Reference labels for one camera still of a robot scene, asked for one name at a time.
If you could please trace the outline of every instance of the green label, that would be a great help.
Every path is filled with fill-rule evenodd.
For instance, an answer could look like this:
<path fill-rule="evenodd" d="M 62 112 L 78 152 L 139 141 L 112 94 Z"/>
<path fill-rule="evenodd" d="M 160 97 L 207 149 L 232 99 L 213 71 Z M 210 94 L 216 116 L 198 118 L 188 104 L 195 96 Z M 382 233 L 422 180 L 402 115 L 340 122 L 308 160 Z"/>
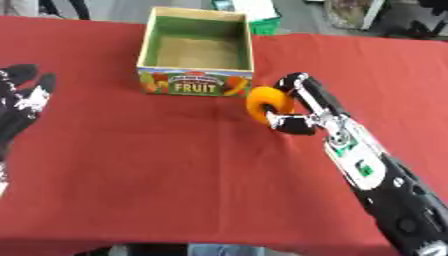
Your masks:
<path fill-rule="evenodd" d="M 365 164 L 364 160 L 357 162 L 355 164 L 355 166 L 356 166 L 356 169 L 358 169 L 359 173 L 361 173 L 361 175 L 363 177 L 367 177 L 373 173 L 373 169 L 370 166 L 368 166 L 367 164 Z"/>

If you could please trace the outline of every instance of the cardboard box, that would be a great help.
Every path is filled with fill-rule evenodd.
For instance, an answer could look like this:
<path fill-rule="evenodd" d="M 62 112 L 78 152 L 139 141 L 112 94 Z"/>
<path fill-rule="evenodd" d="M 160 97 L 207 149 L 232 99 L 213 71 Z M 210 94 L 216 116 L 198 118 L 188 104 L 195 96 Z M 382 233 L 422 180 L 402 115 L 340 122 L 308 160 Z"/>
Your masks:
<path fill-rule="evenodd" d="M 253 74 L 246 16 L 155 7 L 137 68 L 148 93 L 245 96 Z"/>

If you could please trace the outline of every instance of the red tablecloth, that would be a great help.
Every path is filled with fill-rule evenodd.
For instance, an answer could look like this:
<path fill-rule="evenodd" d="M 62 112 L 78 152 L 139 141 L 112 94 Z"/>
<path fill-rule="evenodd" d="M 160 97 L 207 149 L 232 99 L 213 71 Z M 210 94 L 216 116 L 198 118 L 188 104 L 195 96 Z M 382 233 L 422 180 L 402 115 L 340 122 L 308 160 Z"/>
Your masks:
<path fill-rule="evenodd" d="M 37 63 L 58 76 L 9 157 L 1 255 L 129 241 L 394 254 L 319 136 L 272 132 L 243 99 L 142 94 L 143 25 L 2 17 L 0 27 L 0 66 Z M 448 200 L 444 43 L 297 34 L 254 37 L 254 51 L 256 84 L 316 76 Z"/>

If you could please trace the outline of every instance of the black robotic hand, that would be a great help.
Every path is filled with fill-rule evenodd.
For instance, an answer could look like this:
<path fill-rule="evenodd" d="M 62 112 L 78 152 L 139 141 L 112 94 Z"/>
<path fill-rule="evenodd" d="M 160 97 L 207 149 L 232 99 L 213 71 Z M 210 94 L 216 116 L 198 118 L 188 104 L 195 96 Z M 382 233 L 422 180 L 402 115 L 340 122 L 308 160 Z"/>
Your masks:
<path fill-rule="evenodd" d="M 20 89 L 37 73 L 32 64 L 0 69 L 0 195 L 8 184 L 5 163 L 8 145 L 39 118 L 56 84 L 55 76 L 47 73 L 33 87 Z"/>

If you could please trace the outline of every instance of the orange ring toy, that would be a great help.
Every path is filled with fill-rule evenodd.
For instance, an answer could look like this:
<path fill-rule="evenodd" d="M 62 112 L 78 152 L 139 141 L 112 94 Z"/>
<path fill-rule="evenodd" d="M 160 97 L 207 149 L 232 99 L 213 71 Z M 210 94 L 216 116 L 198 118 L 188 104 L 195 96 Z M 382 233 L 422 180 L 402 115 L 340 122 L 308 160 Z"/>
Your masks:
<path fill-rule="evenodd" d="M 269 86 L 256 87 L 247 96 L 246 109 L 262 124 L 269 124 L 263 109 L 265 104 L 274 107 L 278 114 L 290 114 L 294 110 L 294 100 L 286 93 Z"/>

